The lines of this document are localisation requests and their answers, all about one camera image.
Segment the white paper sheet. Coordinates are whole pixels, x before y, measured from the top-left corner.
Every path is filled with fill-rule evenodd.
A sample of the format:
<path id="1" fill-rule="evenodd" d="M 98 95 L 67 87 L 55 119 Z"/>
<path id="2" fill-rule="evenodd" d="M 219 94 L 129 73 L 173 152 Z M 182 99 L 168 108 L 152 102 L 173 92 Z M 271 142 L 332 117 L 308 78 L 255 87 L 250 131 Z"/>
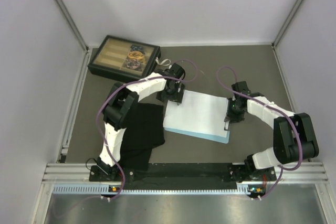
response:
<path id="1" fill-rule="evenodd" d="M 163 127 L 225 137 L 227 109 L 227 98 L 186 90 L 181 104 L 167 103 Z"/>

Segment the light blue clipboard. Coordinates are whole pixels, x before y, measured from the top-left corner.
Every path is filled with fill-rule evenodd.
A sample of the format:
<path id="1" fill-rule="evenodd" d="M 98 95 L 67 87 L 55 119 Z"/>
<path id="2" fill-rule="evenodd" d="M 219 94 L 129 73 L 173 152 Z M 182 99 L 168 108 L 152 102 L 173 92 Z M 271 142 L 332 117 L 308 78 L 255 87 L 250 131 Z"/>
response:
<path id="1" fill-rule="evenodd" d="M 196 132 L 191 132 L 191 131 L 184 131 L 184 130 L 178 130 L 178 129 L 173 129 L 173 128 L 164 128 L 168 132 L 173 132 L 177 134 L 183 134 L 183 135 L 188 135 L 192 137 L 197 137 L 197 138 L 202 138 L 214 142 L 219 142 L 223 144 L 228 144 L 229 143 L 229 136 L 230 136 L 230 131 L 227 132 L 227 135 L 225 137 L 223 136 L 218 136 L 218 135 L 210 135 L 210 134 L 205 134 L 205 133 L 196 133 Z"/>

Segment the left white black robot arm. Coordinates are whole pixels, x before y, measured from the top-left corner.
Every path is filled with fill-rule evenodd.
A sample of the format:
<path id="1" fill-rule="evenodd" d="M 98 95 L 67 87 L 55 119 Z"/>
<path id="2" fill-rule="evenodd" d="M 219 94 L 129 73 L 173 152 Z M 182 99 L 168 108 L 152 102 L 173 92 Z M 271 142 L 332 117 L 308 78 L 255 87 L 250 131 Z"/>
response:
<path id="1" fill-rule="evenodd" d="M 167 69 L 159 69 L 138 81 L 116 83 L 99 114 L 103 115 L 105 131 L 102 132 L 103 148 L 90 169 L 91 182 L 113 181 L 117 176 L 124 178 L 119 160 L 123 136 L 135 118 L 139 101 L 156 94 L 161 102 L 182 102 L 185 70 L 174 63 Z"/>

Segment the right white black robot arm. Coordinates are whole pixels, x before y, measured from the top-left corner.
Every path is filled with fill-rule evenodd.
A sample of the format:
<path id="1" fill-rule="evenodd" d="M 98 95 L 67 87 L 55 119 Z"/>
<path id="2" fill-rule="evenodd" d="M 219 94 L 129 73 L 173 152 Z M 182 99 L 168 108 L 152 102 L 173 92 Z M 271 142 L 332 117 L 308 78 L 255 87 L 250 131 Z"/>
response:
<path id="1" fill-rule="evenodd" d="M 228 99 L 225 129 L 239 123 L 245 114 L 253 115 L 273 129 L 273 146 L 244 160 L 245 174 L 258 179 L 268 168 L 317 157 L 319 146 L 311 117 L 287 111 L 261 93 L 252 93 L 245 81 L 232 84 L 234 96 Z"/>

